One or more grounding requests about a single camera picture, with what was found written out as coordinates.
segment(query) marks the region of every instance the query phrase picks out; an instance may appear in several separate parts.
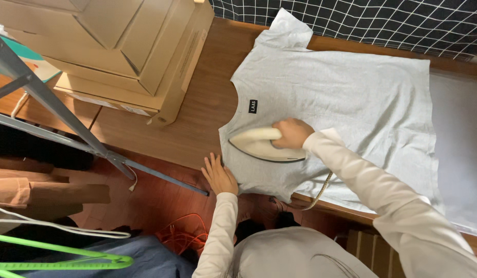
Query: t-shirt sleeve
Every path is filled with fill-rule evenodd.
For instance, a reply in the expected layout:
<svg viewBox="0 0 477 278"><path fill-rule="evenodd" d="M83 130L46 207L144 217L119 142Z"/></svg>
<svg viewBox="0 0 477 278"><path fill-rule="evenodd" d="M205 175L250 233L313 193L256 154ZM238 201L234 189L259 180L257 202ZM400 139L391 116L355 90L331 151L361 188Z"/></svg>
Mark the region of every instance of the t-shirt sleeve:
<svg viewBox="0 0 477 278"><path fill-rule="evenodd" d="M312 34L312 29L307 24L299 21L291 13L281 8L269 30L264 30L256 38L256 44L277 48L306 48Z"/></svg>

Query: person's left hand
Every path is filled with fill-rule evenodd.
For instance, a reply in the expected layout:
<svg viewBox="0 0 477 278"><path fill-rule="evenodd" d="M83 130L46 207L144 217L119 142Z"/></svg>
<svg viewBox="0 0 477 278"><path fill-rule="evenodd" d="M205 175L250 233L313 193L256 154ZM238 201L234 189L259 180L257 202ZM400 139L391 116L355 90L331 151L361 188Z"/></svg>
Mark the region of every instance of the person's left hand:
<svg viewBox="0 0 477 278"><path fill-rule="evenodd" d="M216 195L222 192L229 192L235 195L238 194L238 183L228 167L221 166L221 156L215 158L213 153L210 153L211 159L205 157L207 170L201 168L202 174L206 177L212 190Z"/></svg>

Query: person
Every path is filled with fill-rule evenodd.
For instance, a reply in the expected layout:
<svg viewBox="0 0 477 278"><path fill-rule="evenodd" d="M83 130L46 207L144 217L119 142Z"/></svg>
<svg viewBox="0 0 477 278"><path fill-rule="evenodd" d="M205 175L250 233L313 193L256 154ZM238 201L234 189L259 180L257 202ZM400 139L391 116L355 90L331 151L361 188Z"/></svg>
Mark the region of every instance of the person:
<svg viewBox="0 0 477 278"><path fill-rule="evenodd" d="M477 277L477 257L464 238L429 200L383 169L345 148L334 129L314 132L298 119L273 124L278 147L312 152L379 215L373 222L400 255L411 277ZM310 228L255 233L234 248L238 185L221 158L211 153L202 173L217 194L209 237L193 278L202 277L373 277L357 258Z"/></svg>

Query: gray t-shirt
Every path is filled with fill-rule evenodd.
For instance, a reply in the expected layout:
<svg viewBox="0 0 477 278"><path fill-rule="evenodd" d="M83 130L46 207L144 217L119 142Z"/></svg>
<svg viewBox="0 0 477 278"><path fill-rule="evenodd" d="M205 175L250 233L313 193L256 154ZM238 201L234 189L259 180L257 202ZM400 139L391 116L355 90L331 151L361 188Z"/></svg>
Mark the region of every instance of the gray t-shirt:
<svg viewBox="0 0 477 278"><path fill-rule="evenodd" d="M235 149L228 139L294 117L315 130L335 128L348 149L394 174L442 211L434 154L429 60L306 49L312 30L281 9L269 30L231 81L238 93L232 120L219 129L223 161L240 193L293 192L315 197L329 173L310 155L305 161L274 163ZM250 103L255 101L255 111ZM371 212L333 176L321 199Z"/></svg>

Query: clothing label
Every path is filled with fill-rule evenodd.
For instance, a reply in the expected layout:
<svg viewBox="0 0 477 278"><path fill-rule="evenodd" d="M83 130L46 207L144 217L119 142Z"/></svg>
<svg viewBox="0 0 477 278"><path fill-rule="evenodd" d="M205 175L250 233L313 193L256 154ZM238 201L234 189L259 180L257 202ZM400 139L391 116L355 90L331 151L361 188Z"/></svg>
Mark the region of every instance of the clothing label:
<svg viewBox="0 0 477 278"><path fill-rule="evenodd" d="M139 109L139 108L134 108L134 107L130 107L130 106L127 106L127 105L120 105L120 106L122 106L127 111L130 111L132 113L136 113L136 114L144 115L144 116L151 116L151 115L147 114L146 111L144 111L142 109Z"/></svg>
<svg viewBox="0 0 477 278"><path fill-rule="evenodd" d="M106 107L118 109L118 108L116 108L115 106L113 106L112 104L110 104L109 102L106 102L106 101L103 101L103 100L94 99L94 98L82 97L82 96L80 96L80 95L76 95L76 94L73 94L73 93L69 93L69 95L70 95L71 97L73 97L73 98L77 98L77 99L82 100L82 101L85 101L85 102L90 102L90 103L94 103L94 104L98 104L98 105L102 105L102 106L106 106Z"/></svg>
<svg viewBox="0 0 477 278"><path fill-rule="evenodd" d="M251 99L249 102L249 113L257 114L257 100Z"/></svg>

